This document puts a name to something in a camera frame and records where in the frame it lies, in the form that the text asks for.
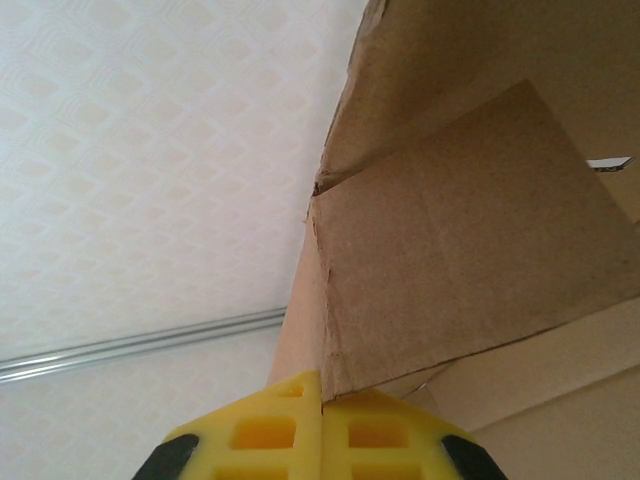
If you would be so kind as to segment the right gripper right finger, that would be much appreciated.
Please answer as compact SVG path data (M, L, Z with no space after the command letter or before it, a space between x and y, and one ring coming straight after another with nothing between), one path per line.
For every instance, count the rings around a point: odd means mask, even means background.
M322 479L495 477L495 461L468 432L378 390L323 405Z

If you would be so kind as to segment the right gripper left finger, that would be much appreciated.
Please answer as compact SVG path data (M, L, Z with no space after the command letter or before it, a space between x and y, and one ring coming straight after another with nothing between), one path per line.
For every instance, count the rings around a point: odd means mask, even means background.
M175 428L134 477L319 479L319 373L297 374Z

